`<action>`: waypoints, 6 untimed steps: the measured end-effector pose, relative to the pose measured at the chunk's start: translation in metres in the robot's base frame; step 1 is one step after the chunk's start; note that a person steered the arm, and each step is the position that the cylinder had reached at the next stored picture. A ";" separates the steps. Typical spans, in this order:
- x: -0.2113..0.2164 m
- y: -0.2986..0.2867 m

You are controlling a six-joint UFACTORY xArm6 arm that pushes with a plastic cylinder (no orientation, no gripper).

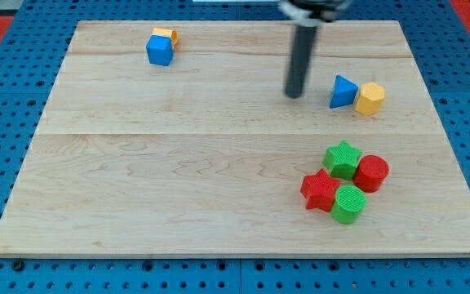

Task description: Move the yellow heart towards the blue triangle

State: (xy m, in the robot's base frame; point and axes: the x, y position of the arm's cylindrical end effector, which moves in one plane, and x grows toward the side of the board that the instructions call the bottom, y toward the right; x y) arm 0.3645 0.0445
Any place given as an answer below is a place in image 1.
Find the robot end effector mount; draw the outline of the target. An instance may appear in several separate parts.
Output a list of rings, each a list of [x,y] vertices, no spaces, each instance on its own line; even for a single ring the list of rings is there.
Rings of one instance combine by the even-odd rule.
[[[353,0],[281,0],[279,10],[297,25],[318,26],[333,22],[353,4]]]

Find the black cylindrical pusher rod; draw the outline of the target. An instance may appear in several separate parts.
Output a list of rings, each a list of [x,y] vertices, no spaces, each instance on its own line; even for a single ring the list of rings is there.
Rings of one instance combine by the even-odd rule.
[[[304,93],[317,31],[317,26],[295,26],[284,86],[285,94],[291,99],[300,98]]]

